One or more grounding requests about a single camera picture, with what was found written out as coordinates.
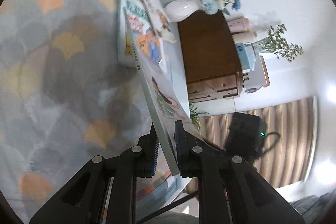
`striped curtain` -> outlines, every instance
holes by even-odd
[[[311,155],[314,107],[313,98],[244,111],[260,116],[266,123],[266,132],[281,134],[278,145],[260,160],[255,161],[265,180],[274,188],[282,187],[305,178]],[[201,117],[201,135],[224,148],[232,114]],[[265,147],[275,141],[274,135],[266,139]]]

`metal screw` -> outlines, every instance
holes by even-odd
[[[241,157],[239,157],[239,156],[233,156],[233,157],[232,157],[232,161],[233,161],[234,163],[236,163],[236,164],[239,164],[239,163],[241,163],[243,160],[242,160]]]
[[[140,152],[141,150],[142,150],[141,146],[136,145],[136,146],[133,146],[133,147],[132,147],[132,151],[133,151],[134,153],[138,153],[138,152]]]
[[[200,147],[200,146],[194,146],[194,147],[193,147],[193,151],[194,151],[195,153],[201,153],[201,152],[203,151],[203,148]]]
[[[94,163],[99,163],[99,162],[101,162],[103,160],[103,158],[101,157],[101,156],[94,156],[93,158],[92,158],[92,161],[94,162]]]

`white flower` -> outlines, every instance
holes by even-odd
[[[219,10],[223,10],[224,9],[224,0],[216,0],[216,3],[218,5],[218,9]]]

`brown cabinet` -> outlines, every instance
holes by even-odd
[[[239,96],[243,74],[221,12],[197,11],[178,23],[190,102]]]

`book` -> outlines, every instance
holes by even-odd
[[[163,41],[175,43],[174,34],[169,28],[169,18],[159,0],[142,0],[147,10],[152,28]]]
[[[134,32],[135,41],[144,55],[164,72],[167,72],[163,43],[155,35],[141,0],[119,0],[118,12],[118,62],[130,67],[136,66],[131,52],[131,38],[127,33],[127,22],[129,22]]]
[[[124,8],[124,13],[127,17],[126,8]],[[132,53],[136,61],[142,90],[169,169],[172,175],[176,175],[179,173],[179,168],[176,161],[177,154],[174,140],[175,122],[182,120],[186,131],[200,139],[202,137],[181,107],[174,94],[172,83],[142,51],[136,40],[137,31],[131,25],[132,21],[128,20],[127,32],[131,37]]]

